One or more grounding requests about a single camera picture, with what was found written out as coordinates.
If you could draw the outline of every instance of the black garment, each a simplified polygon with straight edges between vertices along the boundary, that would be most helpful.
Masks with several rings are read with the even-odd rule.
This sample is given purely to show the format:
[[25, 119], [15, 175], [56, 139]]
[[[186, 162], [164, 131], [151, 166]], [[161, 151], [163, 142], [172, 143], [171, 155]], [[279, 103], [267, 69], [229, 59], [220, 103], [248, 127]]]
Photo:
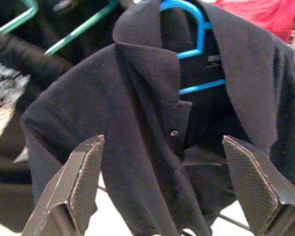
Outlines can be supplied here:
[[[80, 142], [104, 134], [104, 181], [133, 235], [189, 228], [207, 236], [235, 200], [223, 135], [269, 154], [295, 184], [293, 52], [269, 32], [195, 1], [213, 28], [206, 60], [178, 61], [177, 49], [193, 47], [194, 23], [178, 10], [160, 17], [160, 2], [130, 8], [115, 25], [116, 44], [68, 71], [25, 112], [34, 197]], [[208, 47], [214, 55], [218, 47], [223, 70], [209, 63]], [[224, 76], [226, 86], [179, 100], [179, 88]]]
[[[13, 31], [14, 35], [48, 49], [108, 4], [107, 0], [38, 0], [38, 13]], [[117, 8], [100, 22], [74, 39], [57, 54], [76, 64], [113, 43], [113, 26], [122, 12], [133, 4], [120, 0]], [[25, 11], [20, 0], [0, 0], [0, 25]]]
[[[30, 169], [27, 163], [13, 164], [25, 145], [21, 128], [24, 110], [72, 64], [15, 36], [0, 36], [0, 125], [11, 115], [0, 136], [0, 223], [20, 232], [33, 210]], [[24, 88], [18, 82], [26, 78]]]

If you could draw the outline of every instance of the jacket sleeve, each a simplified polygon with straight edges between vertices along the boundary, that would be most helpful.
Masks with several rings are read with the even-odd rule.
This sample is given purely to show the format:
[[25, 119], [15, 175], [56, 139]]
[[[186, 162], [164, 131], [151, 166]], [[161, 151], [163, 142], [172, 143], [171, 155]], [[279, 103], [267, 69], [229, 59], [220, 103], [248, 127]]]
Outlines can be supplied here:
[[294, 53], [286, 46], [277, 50], [274, 66], [277, 96], [278, 138], [271, 149], [276, 168], [295, 185], [295, 65]]
[[59, 116], [42, 101], [34, 102], [24, 113], [23, 131], [36, 204], [48, 181], [83, 138], [70, 130], [65, 117]]

